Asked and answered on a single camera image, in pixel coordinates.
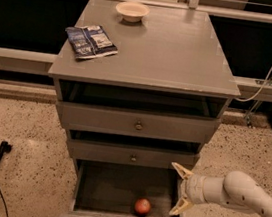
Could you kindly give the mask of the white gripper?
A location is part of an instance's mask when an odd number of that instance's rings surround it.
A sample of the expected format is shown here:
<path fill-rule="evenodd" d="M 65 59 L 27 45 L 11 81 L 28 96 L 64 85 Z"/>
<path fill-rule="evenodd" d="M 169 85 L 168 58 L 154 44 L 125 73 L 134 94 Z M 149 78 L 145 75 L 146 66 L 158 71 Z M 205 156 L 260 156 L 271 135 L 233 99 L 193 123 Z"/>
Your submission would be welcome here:
<path fill-rule="evenodd" d="M 172 166 L 178 172 L 178 175 L 185 181 L 185 194 L 184 197 L 179 198 L 175 207 L 170 209 L 169 215 L 176 216 L 182 214 L 184 211 L 191 209 L 193 205 L 203 204 L 206 202 L 204 198 L 204 182 L 206 177 L 203 175 L 193 174 L 189 169 L 184 168 L 179 163 L 172 163 Z"/>

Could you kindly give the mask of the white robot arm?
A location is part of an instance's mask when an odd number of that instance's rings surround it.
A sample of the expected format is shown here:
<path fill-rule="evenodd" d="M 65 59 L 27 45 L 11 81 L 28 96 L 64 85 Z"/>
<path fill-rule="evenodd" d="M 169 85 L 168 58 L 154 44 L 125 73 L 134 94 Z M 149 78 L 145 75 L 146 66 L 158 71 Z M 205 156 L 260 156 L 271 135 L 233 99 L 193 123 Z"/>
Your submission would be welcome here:
<path fill-rule="evenodd" d="M 169 215 L 179 215 L 193 205 L 215 203 L 244 213 L 257 213 L 260 217 L 272 217 L 272 197 L 249 175 L 231 171 L 224 177 L 196 175 L 182 165 L 172 166 L 182 179 L 183 194 Z"/>

